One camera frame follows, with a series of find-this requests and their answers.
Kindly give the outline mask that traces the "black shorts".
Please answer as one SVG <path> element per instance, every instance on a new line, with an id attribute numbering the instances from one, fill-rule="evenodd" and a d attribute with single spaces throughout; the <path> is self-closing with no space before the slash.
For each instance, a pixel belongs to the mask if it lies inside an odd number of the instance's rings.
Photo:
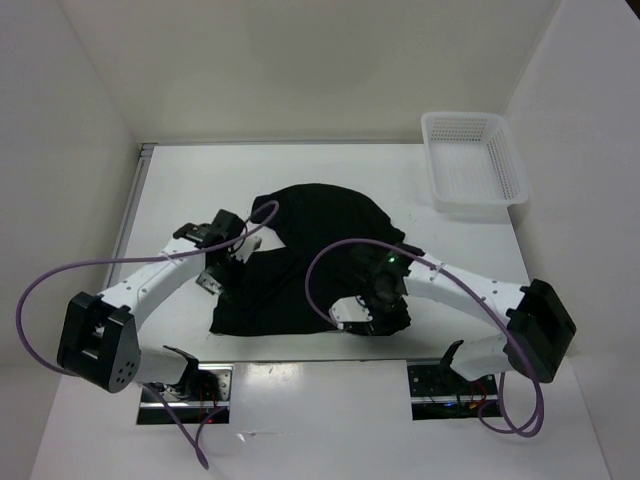
<path id="1" fill-rule="evenodd" d="M 213 334 L 254 337 L 315 334 L 333 330 L 320 317 L 339 299 L 357 295 L 362 264 L 352 245 L 328 245 L 350 238 L 388 244 L 405 233 L 366 195 L 329 184 L 298 184 L 258 195 L 253 223 L 267 226 L 283 242 L 258 251 L 245 265 L 236 288 L 213 310 Z"/>

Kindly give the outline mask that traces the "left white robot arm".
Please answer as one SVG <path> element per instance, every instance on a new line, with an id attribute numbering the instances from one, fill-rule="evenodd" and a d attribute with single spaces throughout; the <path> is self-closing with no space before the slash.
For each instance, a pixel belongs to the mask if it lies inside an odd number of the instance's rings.
<path id="1" fill-rule="evenodd" d="M 177 229 L 156 262 L 102 292 L 80 292 L 69 302 L 57 352 L 60 368 L 109 393 L 131 383 L 163 385 L 185 400 L 203 379 L 193 355 L 167 345 L 143 349 L 138 332 L 149 316 L 189 280 L 212 294 L 230 293 L 260 237 L 220 210 L 209 223 Z"/>

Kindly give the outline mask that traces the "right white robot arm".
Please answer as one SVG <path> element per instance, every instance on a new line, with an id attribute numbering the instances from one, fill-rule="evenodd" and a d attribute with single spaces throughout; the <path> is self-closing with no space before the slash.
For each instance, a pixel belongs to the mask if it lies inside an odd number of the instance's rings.
<path id="1" fill-rule="evenodd" d="M 330 309 L 340 329 L 391 335 L 411 322 L 408 299 L 428 299 L 497 330 L 479 340 L 457 340 L 446 350 L 438 370 L 446 391 L 460 393 L 482 377 L 511 371 L 543 384 L 554 380 L 576 325 L 549 283 L 490 279 L 404 243 L 391 248 L 366 243 L 352 253 L 360 265 L 356 292 Z"/>

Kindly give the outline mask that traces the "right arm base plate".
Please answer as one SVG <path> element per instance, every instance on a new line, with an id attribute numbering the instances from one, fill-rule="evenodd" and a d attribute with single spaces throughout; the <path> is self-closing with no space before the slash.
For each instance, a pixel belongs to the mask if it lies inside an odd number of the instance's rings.
<path id="1" fill-rule="evenodd" d="M 407 377 L 414 420 L 477 418 L 480 409 L 485 417 L 501 417 L 493 375 L 468 381 L 437 362 L 422 361 L 407 364 Z"/>

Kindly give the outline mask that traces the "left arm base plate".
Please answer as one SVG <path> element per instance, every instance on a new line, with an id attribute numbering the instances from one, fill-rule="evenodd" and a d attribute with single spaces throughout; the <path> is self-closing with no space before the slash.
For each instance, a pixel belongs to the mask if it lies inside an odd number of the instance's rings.
<path id="1" fill-rule="evenodd" d="M 176 390 L 154 383 L 156 393 L 143 388 L 136 424 L 139 426 L 169 425 L 174 416 L 187 426 L 200 424 L 228 424 L 231 413 L 231 365 L 204 366 L 194 386 Z"/>

